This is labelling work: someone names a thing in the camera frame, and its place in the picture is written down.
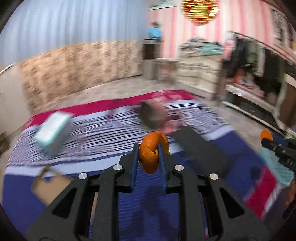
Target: beige floral wallpaper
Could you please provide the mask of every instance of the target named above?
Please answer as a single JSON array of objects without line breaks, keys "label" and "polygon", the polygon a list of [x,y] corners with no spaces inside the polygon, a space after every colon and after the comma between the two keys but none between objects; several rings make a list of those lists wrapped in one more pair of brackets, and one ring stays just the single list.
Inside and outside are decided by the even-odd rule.
[{"label": "beige floral wallpaper", "polygon": [[30,109],[111,80],[141,73],[142,42],[104,41],[74,44],[20,63]]}]

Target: hand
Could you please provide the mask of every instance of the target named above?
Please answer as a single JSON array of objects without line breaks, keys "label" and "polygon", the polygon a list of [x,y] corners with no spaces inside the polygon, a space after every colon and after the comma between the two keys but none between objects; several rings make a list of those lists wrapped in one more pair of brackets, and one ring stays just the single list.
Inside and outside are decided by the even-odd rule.
[{"label": "hand", "polygon": [[288,206],[291,202],[293,202],[296,195],[296,174],[294,173],[294,179],[292,180],[289,191],[288,191],[288,198],[286,201],[286,205]]}]

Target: teal folded cloth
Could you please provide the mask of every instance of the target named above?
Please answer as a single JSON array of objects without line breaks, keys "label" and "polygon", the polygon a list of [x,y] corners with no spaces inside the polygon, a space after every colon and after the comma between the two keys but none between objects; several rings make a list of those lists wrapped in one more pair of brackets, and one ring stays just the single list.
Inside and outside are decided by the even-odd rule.
[{"label": "teal folded cloth", "polygon": [[72,114],[57,111],[51,114],[36,132],[34,140],[45,154],[56,156],[71,133]]},{"label": "teal folded cloth", "polygon": [[220,55],[224,51],[224,47],[222,45],[213,43],[213,42],[206,42],[201,47],[202,55]]},{"label": "teal folded cloth", "polygon": [[290,186],[290,183],[293,180],[293,171],[280,164],[279,158],[275,155],[273,151],[269,149],[262,147],[261,157],[265,161],[269,170],[277,178],[281,186],[283,188]]}]

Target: striped bedspread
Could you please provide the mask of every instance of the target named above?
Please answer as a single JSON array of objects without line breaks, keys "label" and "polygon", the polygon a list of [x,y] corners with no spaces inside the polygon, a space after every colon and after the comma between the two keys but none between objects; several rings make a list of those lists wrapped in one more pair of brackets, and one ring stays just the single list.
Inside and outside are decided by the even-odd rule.
[{"label": "striped bedspread", "polygon": [[[161,98],[169,115],[178,113],[184,125],[192,126],[218,146],[232,166],[226,183],[259,216],[264,217],[280,187],[263,160],[217,113],[184,91],[161,91],[121,100],[105,100],[62,109],[74,115],[70,138],[59,155],[50,158],[33,141],[33,135],[52,112],[32,117],[9,158],[4,177],[3,207],[23,234],[45,209],[31,192],[34,178],[44,166],[77,176],[101,173],[130,153],[135,142],[150,132],[141,124],[134,107],[141,101]],[[170,153],[191,167],[182,148],[169,137]],[[120,240],[177,240],[178,196],[162,190],[159,172],[148,175],[139,166],[132,194],[119,194]]]}]

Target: triangular cutout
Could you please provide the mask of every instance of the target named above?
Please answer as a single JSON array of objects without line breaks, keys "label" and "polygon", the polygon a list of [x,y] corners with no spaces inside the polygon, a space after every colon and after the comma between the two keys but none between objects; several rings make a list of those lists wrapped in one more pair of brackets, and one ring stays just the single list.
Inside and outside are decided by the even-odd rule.
[{"label": "triangular cutout", "polygon": [[52,214],[60,218],[68,218],[70,215],[71,207],[75,198],[77,188],[73,188],[65,198],[59,202],[56,208],[53,210]]},{"label": "triangular cutout", "polygon": [[229,218],[236,218],[244,214],[244,209],[233,199],[232,196],[224,189],[220,188],[226,212]]}]

